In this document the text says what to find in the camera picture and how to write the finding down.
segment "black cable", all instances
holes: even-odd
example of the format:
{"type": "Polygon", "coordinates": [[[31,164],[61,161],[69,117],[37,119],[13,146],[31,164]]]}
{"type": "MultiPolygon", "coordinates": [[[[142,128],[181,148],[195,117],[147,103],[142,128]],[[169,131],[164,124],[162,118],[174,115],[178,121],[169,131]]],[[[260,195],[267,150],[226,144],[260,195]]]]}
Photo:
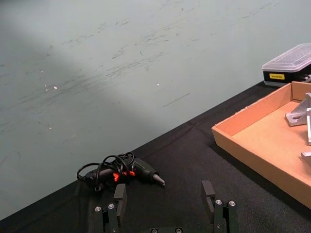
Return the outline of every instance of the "black cable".
{"type": "Polygon", "coordinates": [[[95,190],[99,191],[100,190],[99,173],[100,173],[102,167],[110,168],[110,169],[116,171],[121,178],[128,179],[129,175],[130,175],[129,166],[133,164],[134,159],[135,159],[135,156],[132,152],[127,152],[125,154],[119,154],[119,155],[109,155],[106,158],[104,158],[104,160],[100,164],[99,163],[91,163],[91,164],[86,164],[86,165],[82,166],[77,172],[77,179],[84,182],[85,177],[81,176],[80,172],[89,166],[97,165],[96,176],[95,176],[95,190]],[[130,156],[132,157],[131,161],[129,163],[126,163],[125,160],[128,159],[130,156]],[[115,158],[115,159],[111,162],[107,162],[107,160],[110,158],[115,158]]]}

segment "cardboard tray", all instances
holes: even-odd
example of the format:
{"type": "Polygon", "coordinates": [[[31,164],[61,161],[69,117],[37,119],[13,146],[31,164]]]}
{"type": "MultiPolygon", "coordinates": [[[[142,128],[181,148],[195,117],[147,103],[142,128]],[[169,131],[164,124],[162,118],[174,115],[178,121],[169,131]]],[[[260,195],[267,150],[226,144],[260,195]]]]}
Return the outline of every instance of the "cardboard tray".
{"type": "Polygon", "coordinates": [[[307,125],[289,127],[291,112],[311,92],[292,82],[216,124],[219,147],[311,209],[311,166],[300,153],[311,151],[307,125]]]}

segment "screw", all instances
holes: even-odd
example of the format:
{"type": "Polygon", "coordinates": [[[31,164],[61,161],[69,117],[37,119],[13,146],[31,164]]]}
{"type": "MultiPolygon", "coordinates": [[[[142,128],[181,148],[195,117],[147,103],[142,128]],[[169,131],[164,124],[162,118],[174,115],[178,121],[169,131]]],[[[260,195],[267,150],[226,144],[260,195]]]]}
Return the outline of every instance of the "screw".
{"type": "Polygon", "coordinates": [[[223,202],[222,202],[221,200],[215,200],[215,203],[216,203],[217,205],[221,205],[223,202]]]}
{"type": "Polygon", "coordinates": [[[231,206],[235,206],[236,204],[235,204],[235,202],[234,201],[229,201],[229,205],[231,205],[231,206]]]}
{"type": "Polygon", "coordinates": [[[181,228],[177,227],[177,228],[175,229],[175,232],[176,232],[176,233],[183,233],[183,230],[182,230],[181,228]]]}
{"type": "Polygon", "coordinates": [[[102,210],[102,208],[100,207],[100,206],[97,206],[96,208],[95,208],[95,211],[96,212],[100,212],[102,210]]]}

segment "plastic storage box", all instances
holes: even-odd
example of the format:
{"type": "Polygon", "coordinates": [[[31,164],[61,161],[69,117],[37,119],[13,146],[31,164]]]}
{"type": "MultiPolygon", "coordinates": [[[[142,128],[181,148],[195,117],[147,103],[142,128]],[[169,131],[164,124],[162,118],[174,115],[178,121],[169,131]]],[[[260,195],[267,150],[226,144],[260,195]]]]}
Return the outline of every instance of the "plastic storage box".
{"type": "Polygon", "coordinates": [[[311,81],[311,43],[298,45],[262,66],[264,83],[283,86],[311,81]]]}

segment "black fabric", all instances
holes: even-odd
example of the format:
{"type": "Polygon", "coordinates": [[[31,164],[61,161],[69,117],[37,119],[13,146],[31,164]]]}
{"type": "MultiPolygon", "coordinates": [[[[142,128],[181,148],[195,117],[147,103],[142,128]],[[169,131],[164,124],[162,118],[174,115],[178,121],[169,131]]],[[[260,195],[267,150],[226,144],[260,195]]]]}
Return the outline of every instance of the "black fabric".
{"type": "MultiPolygon", "coordinates": [[[[165,188],[132,181],[123,229],[183,226],[210,232],[200,197],[201,180],[217,197],[238,204],[242,233],[310,233],[311,210],[216,146],[211,127],[276,88],[259,83],[134,151],[166,181],[165,188]]],[[[105,195],[111,197],[113,190],[105,195]]],[[[73,182],[0,222],[8,233],[86,233],[98,202],[73,182]]]]}

